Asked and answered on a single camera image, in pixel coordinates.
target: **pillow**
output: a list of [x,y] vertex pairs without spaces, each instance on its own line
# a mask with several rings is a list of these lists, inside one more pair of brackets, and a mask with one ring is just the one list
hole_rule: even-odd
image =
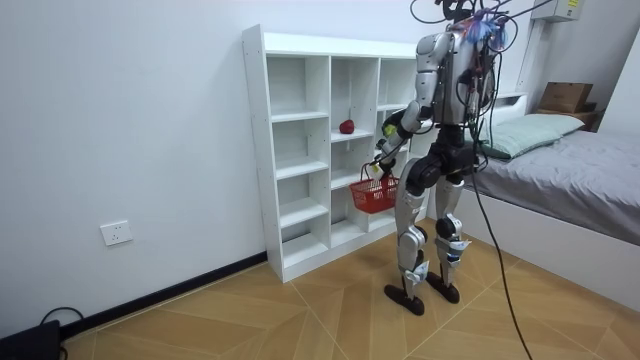
[[513,159],[540,146],[549,145],[562,138],[562,134],[540,123],[516,120],[493,127],[493,146],[482,145],[487,156],[498,159]]
[[572,133],[584,126],[582,121],[568,115],[531,114],[513,119],[513,121],[530,122],[539,127],[553,130],[561,136]]

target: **white bookshelf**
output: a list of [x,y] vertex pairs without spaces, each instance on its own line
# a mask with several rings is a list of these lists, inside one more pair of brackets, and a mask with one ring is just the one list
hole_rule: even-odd
[[[243,49],[274,271],[289,281],[394,232],[393,209],[357,210],[349,185],[377,154],[384,119],[414,96],[415,45],[268,33],[257,25],[244,31]],[[341,134],[348,119],[355,130]],[[396,176],[413,151],[413,141],[401,149]]]

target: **red shopping basket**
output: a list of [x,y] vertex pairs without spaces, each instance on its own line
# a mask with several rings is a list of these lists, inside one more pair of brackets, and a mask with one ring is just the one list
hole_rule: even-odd
[[393,176],[380,181],[367,179],[349,185],[349,189],[358,210],[375,214],[395,205],[398,182],[398,178]]

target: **wooden floor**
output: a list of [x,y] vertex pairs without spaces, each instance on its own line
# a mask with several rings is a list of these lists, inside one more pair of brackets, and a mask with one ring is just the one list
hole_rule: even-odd
[[[433,224],[423,226],[433,239]],[[475,241],[465,252],[460,304],[421,284],[426,313],[416,317],[382,292],[399,285],[394,236],[287,284],[260,265],[72,339],[69,359],[526,358],[493,247]],[[435,260],[433,242],[427,247]],[[505,261],[534,359],[640,359],[640,314],[508,254]]]

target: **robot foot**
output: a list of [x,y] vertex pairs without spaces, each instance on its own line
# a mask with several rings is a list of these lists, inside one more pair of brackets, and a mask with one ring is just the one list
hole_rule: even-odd
[[448,302],[452,304],[457,304],[460,302],[460,293],[458,292],[458,289],[456,289],[453,284],[447,287],[439,275],[429,272],[427,274],[427,282],[429,283],[429,285],[431,285],[432,288],[436,289],[440,294],[442,294],[442,296],[444,296],[444,298],[447,299]]
[[409,299],[403,289],[395,287],[393,285],[387,285],[384,287],[384,293],[387,297],[398,305],[404,306],[407,310],[411,311],[414,315],[422,316],[424,314],[424,303],[417,296],[413,300]]

